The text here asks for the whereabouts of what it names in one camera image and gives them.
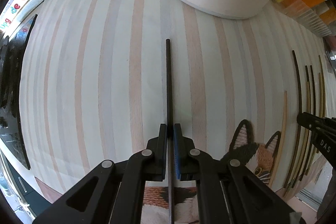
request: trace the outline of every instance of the cat eye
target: cat eye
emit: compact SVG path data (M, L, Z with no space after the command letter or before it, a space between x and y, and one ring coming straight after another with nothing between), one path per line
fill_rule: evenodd
M262 168L261 167L257 167L255 170L254 170L254 174L256 175L256 176L258 176L258 175L260 175L260 173L262 172Z

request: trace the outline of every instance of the cat illustration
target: cat illustration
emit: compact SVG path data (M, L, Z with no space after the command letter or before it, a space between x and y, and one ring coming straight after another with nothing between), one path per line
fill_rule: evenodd
M251 122L242 120L232 138L229 151L221 161L239 160L263 183L268 185L274 159L278 152L280 134L280 131L275 132L266 144L256 143Z

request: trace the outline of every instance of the calico cat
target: calico cat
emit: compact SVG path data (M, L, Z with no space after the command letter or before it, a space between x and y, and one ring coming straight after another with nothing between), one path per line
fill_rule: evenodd
M278 152L280 131L277 131L266 144L254 142L252 124L242 120L232 138L229 151L221 161L237 159L260 180L268 185L274 159Z

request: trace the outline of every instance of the cabinet handle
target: cabinet handle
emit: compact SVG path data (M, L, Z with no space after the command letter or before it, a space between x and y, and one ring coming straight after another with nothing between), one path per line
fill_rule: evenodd
M25 191L25 193L27 193L27 189L23 185L21 178L20 177L18 177L18 178L19 178L19 182L21 183L21 186L22 186L23 190Z

